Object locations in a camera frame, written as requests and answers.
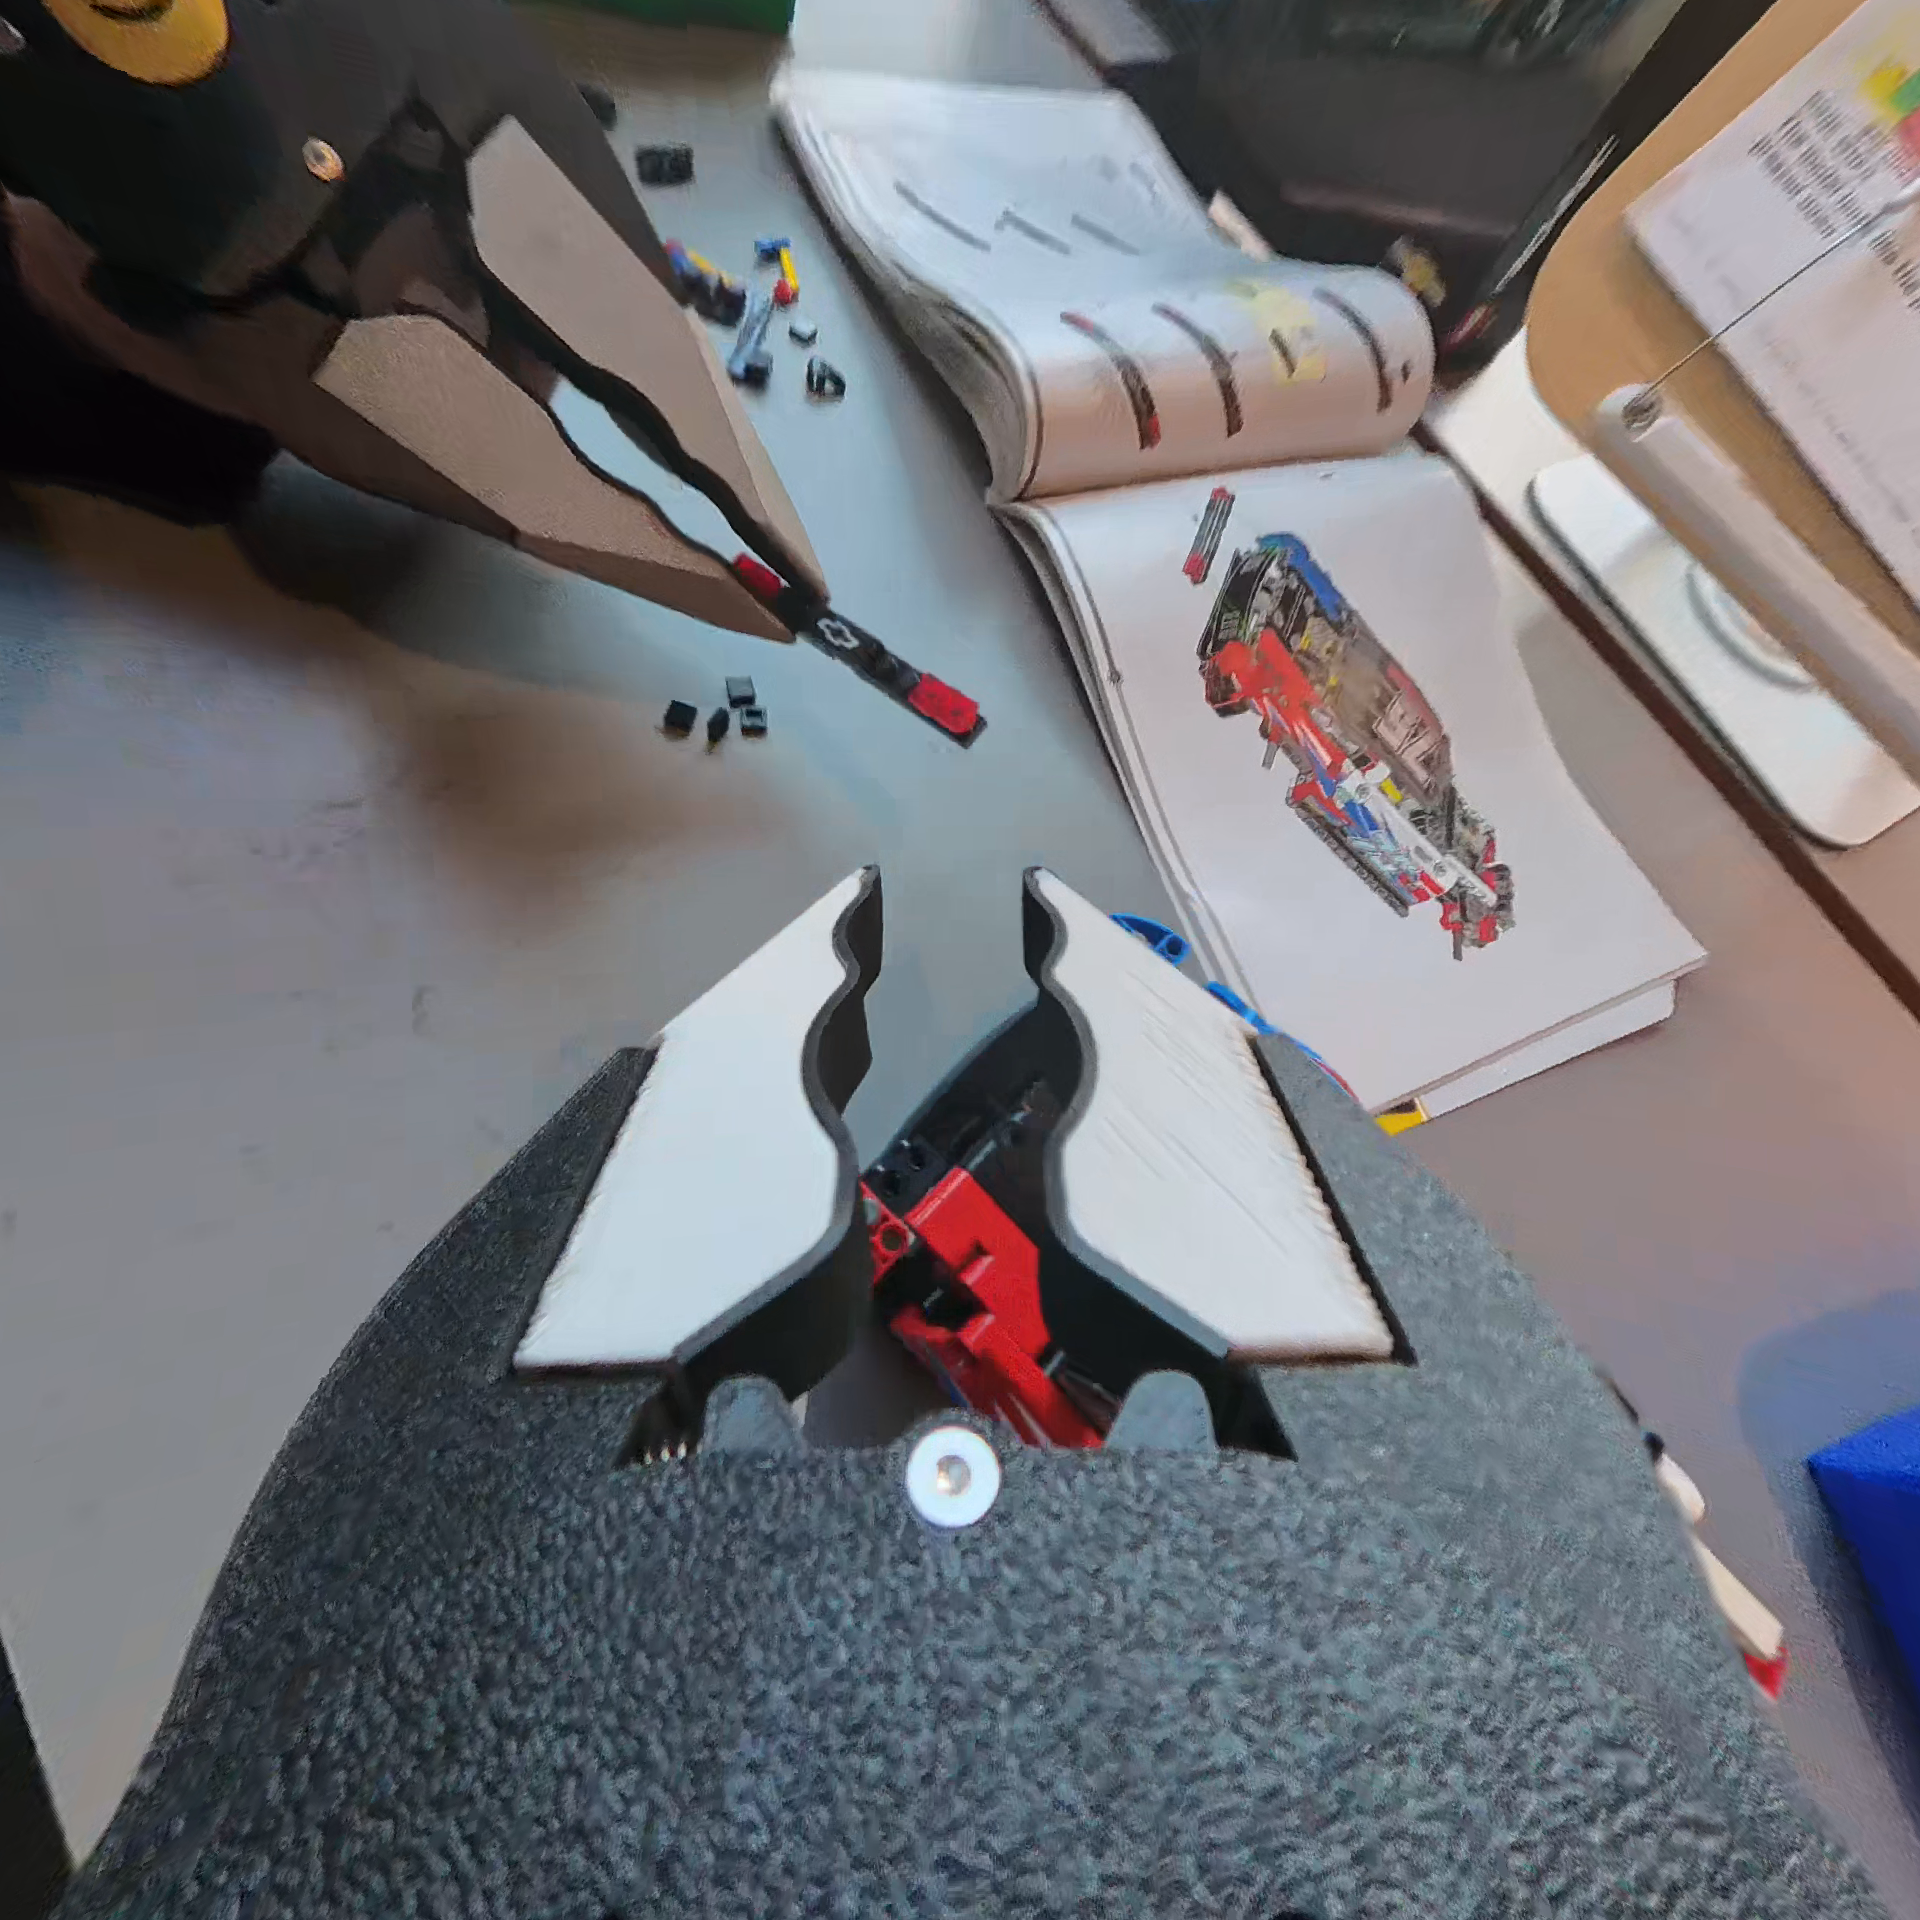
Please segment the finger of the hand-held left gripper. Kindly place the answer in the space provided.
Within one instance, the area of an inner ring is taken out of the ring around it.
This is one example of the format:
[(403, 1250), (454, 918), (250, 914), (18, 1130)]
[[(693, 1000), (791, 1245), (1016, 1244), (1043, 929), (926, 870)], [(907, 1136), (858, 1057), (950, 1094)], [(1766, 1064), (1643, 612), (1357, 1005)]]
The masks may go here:
[(522, 554), (730, 634), (794, 641), (730, 562), (588, 464), (549, 406), (452, 325), (352, 320), (315, 387), (499, 522)]
[(471, 152), (466, 184), (477, 265), (564, 380), (709, 501), (756, 560), (826, 602), (794, 498), (636, 196), (628, 224), (615, 224), (509, 115)]

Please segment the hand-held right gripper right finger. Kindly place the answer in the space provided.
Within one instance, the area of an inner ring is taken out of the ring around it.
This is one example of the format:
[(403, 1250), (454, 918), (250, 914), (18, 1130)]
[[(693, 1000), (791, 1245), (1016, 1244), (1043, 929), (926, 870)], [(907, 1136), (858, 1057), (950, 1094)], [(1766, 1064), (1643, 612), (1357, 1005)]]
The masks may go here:
[(1044, 867), (1024, 965), (1064, 1054), (1039, 1296), (1070, 1366), (1232, 1402), (1268, 1366), (1407, 1364), (1258, 1030)]

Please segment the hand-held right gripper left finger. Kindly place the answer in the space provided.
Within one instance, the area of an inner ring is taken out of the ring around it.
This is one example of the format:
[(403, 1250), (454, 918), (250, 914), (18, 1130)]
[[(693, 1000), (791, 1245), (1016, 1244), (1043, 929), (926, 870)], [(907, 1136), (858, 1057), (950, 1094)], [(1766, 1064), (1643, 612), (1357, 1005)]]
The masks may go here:
[(871, 1301), (846, 1108), (874, 1060), (882, 890), (854, 869), (675, 1014), (518, 1332), (522, 1376), (797, 1400)]

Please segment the red blue black brick car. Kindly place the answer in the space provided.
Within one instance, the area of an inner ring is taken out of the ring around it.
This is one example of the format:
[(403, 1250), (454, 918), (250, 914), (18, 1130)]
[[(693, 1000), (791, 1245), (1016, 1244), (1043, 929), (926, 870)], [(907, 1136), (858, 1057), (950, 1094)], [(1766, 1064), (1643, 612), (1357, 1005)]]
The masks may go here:
[(1260, 1046), (1407, 1340), (1407, 1364), (1271, 1366), (1115, 1400), (1050, 1336), (1043, 1149), (1064, 1050), (1034, 1000), (858, 1181), (876, 1320), (930, 1362), (876, 1464), (802, 1493), (821, 1701), (858, 1755), (1133, 1757), (1492, 1780), (1647, 1765), (1679, 1795), (1781, 1780), (1765, 1689), (1643, 1426), (1500, 1240), (1295, 1046)]

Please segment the black and red brick strip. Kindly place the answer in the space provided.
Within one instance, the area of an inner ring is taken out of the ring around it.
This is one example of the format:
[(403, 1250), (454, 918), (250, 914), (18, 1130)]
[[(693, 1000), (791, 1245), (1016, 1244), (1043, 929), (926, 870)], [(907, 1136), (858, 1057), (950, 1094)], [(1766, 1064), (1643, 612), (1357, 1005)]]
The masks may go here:
[(749, 554), (738, 554), (731, 569), (796, 641), (836, 661), (864, 685), (914, 713), (950, 742), (968, 748), (984, 730), (975, 699), (904, 661), (892, 644), (829, 609), (816, 593), (788, 584)]

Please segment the grey desk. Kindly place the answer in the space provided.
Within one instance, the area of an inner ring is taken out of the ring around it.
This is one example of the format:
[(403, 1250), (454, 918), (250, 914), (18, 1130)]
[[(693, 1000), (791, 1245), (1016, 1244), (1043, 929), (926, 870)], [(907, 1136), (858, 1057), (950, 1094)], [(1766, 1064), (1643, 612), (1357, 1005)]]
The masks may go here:
[[(347, 1336), (623, 1042), (854, 865), (884, 885), (864, 1152), (1026, 995), (1019, 870), (1168, 918), (1050, 606), (943, 387), (836, 258), (766, 109), (784, 53), (1087, 84), (1028, 4), (802, 4), (788, 44), (549, 13), (655, 224), (788, 233), (822, 348), (751, 411), (834, 595), (975, 694), (968, 752), (851, 674), (276, 464), (186, 528), (5, 493), (5, 1642), (72, 1857)], [(1786, 1620), (1779, 1723), (1915, 1916), (1915, 1731), (1805, 1453), (1915, 1402), (1915, 1021), (1636, 685), (1494, 546), (1573, 778), (1704, 944), (1653, 1033), (1411, 1145), (1535, 1278)], [(766, 738), (703, 723), (749, 677)], [(667, 702), (702, 708), (667, 737)]]

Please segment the open instruction booklet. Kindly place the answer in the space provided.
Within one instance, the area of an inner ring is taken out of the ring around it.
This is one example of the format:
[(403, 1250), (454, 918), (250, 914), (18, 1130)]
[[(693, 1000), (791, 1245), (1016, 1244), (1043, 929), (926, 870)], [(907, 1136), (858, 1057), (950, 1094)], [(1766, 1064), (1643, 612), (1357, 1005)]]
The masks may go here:
[(1421, 301), (1235, 246), (1115, 91), (784, 66), (848, 258), (966, 406), (1205, 973), (1363, 1107), (1674, 1014), (1704, 952), (1576, 788)]

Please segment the blue plastic bin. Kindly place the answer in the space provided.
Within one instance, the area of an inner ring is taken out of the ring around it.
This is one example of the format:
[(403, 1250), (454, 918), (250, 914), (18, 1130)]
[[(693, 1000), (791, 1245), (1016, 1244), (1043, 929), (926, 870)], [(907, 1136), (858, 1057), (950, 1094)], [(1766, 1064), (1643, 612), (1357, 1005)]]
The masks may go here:
[(1918, 1406), (1813, 1451), (1808, 1472), (1918, 1684)]

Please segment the black toy set box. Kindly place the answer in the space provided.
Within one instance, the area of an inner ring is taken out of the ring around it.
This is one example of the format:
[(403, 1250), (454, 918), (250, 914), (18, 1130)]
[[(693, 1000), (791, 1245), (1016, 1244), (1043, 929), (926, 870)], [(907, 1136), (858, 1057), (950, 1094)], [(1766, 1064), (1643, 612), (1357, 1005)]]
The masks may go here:
[(1551, 240), (1766, 2), (1051, 2), (1205, 200), (1421, 300), (1445, 381), (1519, 332)]

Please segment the wooden document board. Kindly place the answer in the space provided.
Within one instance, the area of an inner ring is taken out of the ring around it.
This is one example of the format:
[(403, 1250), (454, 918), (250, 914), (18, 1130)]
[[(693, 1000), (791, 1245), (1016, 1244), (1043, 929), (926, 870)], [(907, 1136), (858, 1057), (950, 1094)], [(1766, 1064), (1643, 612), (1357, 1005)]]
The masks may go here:
[[(1619, 388), (1651, 385), (1700, 339), (1677, 294), (1642, 258), (1627, 213), (1811, 58), (1859, 4), (1771, 4), (1717, 58), (1708, 58), (1708, 11), (1698, 4), (1677, 16), (1679, 53), (1667, 46), (1647, 60), (1654, 80), (1677, 84), (1676, 99), (1551, 242), (1526, 300), (1532, 385), (1550, 416), (1591, 453), (1599, 450), (1594, 426), (1599, 403)], [(1718, 352), (1677, 377), (1676, 405), (1836, 584), (1915, 651), (1915, 603), (1896, 571)]]

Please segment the printed instruction sheet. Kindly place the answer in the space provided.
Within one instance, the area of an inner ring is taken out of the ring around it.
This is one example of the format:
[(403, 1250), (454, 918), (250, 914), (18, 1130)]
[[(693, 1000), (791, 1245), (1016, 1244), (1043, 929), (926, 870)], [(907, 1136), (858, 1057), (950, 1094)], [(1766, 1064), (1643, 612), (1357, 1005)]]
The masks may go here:
[(1853, 526), (1918, 589), (1918, 8), (1867, 2), (1627, 213)]

